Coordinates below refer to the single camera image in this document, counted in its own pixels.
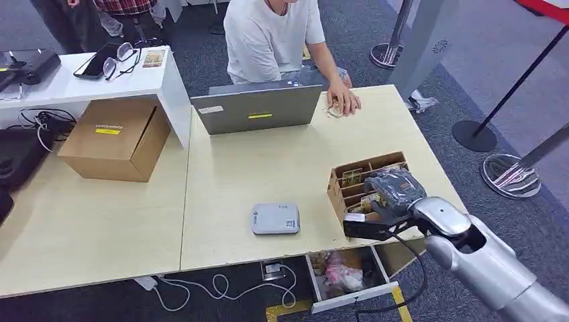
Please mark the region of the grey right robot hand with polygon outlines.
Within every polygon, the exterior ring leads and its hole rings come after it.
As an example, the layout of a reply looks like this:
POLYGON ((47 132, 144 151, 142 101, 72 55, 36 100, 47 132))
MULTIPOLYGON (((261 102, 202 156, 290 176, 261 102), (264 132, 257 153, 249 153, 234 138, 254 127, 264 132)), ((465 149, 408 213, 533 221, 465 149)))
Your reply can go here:
POLYGON ((427 197, 426 190, 406 168, 378 170, 364 181, 364 190, 378 195, 372 210, 393 219, 408 214, 409 208, 427 197))

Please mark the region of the person's left hand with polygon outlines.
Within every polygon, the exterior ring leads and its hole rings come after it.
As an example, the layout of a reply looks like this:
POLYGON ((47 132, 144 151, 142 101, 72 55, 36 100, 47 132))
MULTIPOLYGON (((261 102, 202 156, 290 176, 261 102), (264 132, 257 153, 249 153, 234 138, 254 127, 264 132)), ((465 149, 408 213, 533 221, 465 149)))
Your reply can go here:
POLYGON ((353 115, 362 108, 359 97, 353 94, 340 78, 330 82, 327 91, 327 103, 329 111, 336 117, 353 115))

